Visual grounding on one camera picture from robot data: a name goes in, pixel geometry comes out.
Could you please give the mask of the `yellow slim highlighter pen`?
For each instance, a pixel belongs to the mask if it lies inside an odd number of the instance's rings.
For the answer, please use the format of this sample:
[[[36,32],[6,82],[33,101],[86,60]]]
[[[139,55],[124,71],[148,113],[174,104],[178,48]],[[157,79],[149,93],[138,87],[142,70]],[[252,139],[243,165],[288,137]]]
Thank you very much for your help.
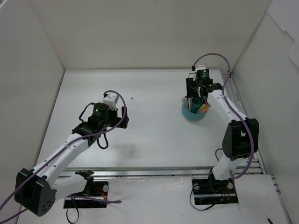
[[[193,103],[192,98],[188,99],[188,107],[189,111],[192,113],[196,113],[198,111],[198,106]]]

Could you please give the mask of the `orange capped clear highlighter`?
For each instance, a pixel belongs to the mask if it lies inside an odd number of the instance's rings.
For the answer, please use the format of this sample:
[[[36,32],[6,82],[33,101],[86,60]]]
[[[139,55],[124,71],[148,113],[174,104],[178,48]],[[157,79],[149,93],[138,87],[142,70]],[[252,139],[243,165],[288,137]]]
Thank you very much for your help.
[[[205,113],[205,112],[207,112],[209,109],[210,109],[210,105],[209,104],[203,104],[201,107],[200,107],[200,111],[202,112],[202,113]]]

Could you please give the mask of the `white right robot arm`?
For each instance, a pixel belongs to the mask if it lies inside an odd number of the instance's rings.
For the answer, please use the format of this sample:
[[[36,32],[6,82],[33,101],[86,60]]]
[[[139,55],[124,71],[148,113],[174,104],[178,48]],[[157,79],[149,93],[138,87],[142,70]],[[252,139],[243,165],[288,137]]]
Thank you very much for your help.
[[[207,188],[218,192],[224,181],[242,177],[252,164],[258,150],[259,123],[240,112],[229,99],[225,85],[215,83],[205,66],[193,66],[186,79],[186,98],[190,112],[203,112],[213,107],[227,128],[222,140],[223,155],[214,166],[207,180]]]

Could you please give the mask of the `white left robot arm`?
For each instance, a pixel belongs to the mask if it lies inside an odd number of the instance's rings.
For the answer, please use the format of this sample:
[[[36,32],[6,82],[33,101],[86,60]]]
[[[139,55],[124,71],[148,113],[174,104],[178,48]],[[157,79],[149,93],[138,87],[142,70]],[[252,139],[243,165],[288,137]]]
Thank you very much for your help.
[[[114,128],[127,128],[127,108],[117,110],[107,104],[95,103],[92,115],[76,126],[68,139],[45,161],[31,170],[23,168],[16,177],[14,200],[41,217],[53,204],[68,196],[80,193],[90,195],[93,191],[93,171],[76,171],[72,176],[59,180],[65,168],[93,143]]]

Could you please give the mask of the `teal round desk organizer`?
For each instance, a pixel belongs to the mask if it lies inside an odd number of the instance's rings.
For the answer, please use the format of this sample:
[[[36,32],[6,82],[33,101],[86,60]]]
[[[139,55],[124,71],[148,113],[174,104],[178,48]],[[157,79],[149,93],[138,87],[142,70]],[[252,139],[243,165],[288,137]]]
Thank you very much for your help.
[[[190,120],[190,121],[199,121],[201,119],[204,118],[204,116],[207,114],[207,112],[205,113],[202,113],[200,111],[200,107],[203,105],[203,104],[207,104],[203,99],[201,98],[192,98],[192,101],[194,104],[196,104],[198,106],[198,111],[196,113],[192,113],[189,111],[189,107],[184,105],[183,102],[182,102],[182,105],[181,105],[181,112],[183,114],[183,116],[187,119],[187,120]]]

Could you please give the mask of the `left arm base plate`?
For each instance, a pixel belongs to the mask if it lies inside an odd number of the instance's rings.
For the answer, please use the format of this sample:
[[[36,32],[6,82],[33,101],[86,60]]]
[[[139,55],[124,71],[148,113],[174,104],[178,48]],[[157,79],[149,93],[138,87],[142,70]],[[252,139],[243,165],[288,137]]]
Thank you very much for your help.
[[[64,199],[64,209],[102,209],[106,208],[105,203],[86,199],[85,197],[92,197],[96,199],[106,200],[109,191],[108,181],[94,181],[86,192],[79,192],[72,194],[73,196],[81,196],[84,198],[66,198]]]

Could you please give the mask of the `aluminium front rail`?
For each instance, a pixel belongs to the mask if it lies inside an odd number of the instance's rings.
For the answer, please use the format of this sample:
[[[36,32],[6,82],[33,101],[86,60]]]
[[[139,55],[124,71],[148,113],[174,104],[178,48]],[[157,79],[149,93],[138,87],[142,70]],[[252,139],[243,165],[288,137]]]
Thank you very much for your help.
[[[206,176],[208,175],[210,169],[200,169],[200,168],[175,168],[175,169],[149,169],[149,170],[96,170],[93,173],[95,177],[145,177],[145,176]],[[69,177],[75,172],[72,170],[67,170],[62,172],[59,177]],[[247,170],[249,175],[263,174],[260,167],[252,167]]]

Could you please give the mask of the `aluminium rail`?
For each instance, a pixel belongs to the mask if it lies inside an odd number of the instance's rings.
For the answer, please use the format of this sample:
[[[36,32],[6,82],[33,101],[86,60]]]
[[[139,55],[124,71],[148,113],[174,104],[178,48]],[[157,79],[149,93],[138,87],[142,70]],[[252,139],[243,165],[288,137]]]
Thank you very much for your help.
[[[200,169],[200,168],[175,168],[175,169],[149,169],[149,170],[96,170],[93,173],[95,177],[145,177],[145,176],[206,176],[208,175],[210,169]],[[62,172],[59,177],[69,177],[75,172],[72,170],[67,170]],[[249,175],[263,174],[260,167],[252,167],[247,170]]]
[[[236,84],[234,83],[232,78],[230,78],[228,80],[228,82],[226,84],[226,87],[225,87],[225,92],[226,92],[226,95],[228,96],[228,98],[230,98],[230,100],[233,102],[233,104],[238,108],[238,110],[245,114],[246,111],[245,111],[244,104],[241,100],[241,97],[240,97],[239,91],[236,87]],[[263,175],[265,175],[266,171],[265,171],[263,161],[261,159],[259,151],[254,153],[254,160],[253,161],[259,163],[259,169],[261,170],[261,173]]]

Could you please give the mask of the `aluminium right rail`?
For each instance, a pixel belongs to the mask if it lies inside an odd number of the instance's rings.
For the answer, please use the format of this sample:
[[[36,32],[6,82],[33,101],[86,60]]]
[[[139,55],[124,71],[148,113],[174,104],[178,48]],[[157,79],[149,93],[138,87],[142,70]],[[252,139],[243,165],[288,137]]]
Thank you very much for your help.
[[[236,87],[236,84],[234,83],[232,78],[230,78],[228,80],[228,82],[226,84],[226,87],[225,87],[225,92],[226,92],[226,95],[228,96],[228,98],[230,98],[230,100],[233,102],[233,104],[238,108],[238,110],[245,114],[246,111],[245,111],[244,104],[241,100],[241,97],[240,97],[239,91]],[[259,163],[259,169],[261,170],[261,173],[263,175],[265,175],[266,171],[265,171],[263,161],[261,159],[259,151],[254,153],[254,160],[253,161]]]

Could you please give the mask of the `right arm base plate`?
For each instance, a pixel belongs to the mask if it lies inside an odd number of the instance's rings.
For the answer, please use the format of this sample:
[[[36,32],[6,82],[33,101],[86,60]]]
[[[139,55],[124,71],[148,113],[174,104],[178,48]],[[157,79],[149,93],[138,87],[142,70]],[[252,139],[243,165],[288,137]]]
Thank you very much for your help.
[[[195,205],[238,204],[233,181],[231,179],[216,181],[215,185],[208,179],[192,179],[192,196]]]

